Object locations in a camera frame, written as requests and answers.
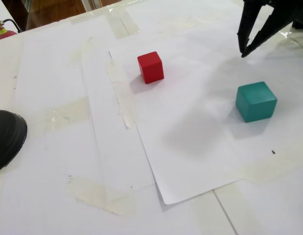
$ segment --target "black hose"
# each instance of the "black hose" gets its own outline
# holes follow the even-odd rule
[[[22,33],[22,30],[19,28],[19,26],[15,23],[15,21],[14,20],[12,20],[12,19],[6,19],[6,20],[4,20],[3,22],[5,23],[5,22],[7,22],[7,21],[11,21],[13,24],[14,24],[14,26],[16,27],[16,29],[18,30],[18,33]]]

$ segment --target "wooden block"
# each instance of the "wooden block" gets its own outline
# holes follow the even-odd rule
[[[164,79],[162,61],[156,52],[138,57],[140,72],[146,84]]]
[[[270,118],[278,99],[265,82],[257,82],[238,88],[236,107],[245,122]]]

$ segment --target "black object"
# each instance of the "black object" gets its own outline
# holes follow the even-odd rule
[[[18,25],[15,23],[14,20],[12,20],[12,19],[6,19],[3,22],[5,23],[7,21],[11,21],[14,24],[15,28],[18,30],[18,33],[22,33],[22,30],[18,27]]]
[[[294,28],[303,28],[303,0],[244,0],[244,9],[238,30],[241,57],[246,57],[258,46],[271,38],[278,31],[293,22]],[[274,11],[265,22],[263,28],[247,46],[249,35],[254,27],[262,6],[272,6]]]
[[[0,170],[17,155],[26,135],[27,124],[21,116],[0,110]]]

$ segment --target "white paper sheet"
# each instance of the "white paper sheet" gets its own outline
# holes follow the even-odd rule
[[[303,139],[303,50],[280,35],[242,59],[233,18],[124,54],[110,51],[135,95],[137,127],[166,204],[235,181],[230,172]],[[152,51],[165,78],[145,85],[137,57]],[[258,81],[278,104],[271,119],[244,123],[234,106],[237,88]]]

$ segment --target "red cube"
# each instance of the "red cube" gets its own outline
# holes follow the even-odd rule
[[[162,61],[156,52],[138,57],[140,72],[146,84],[164,79]]]

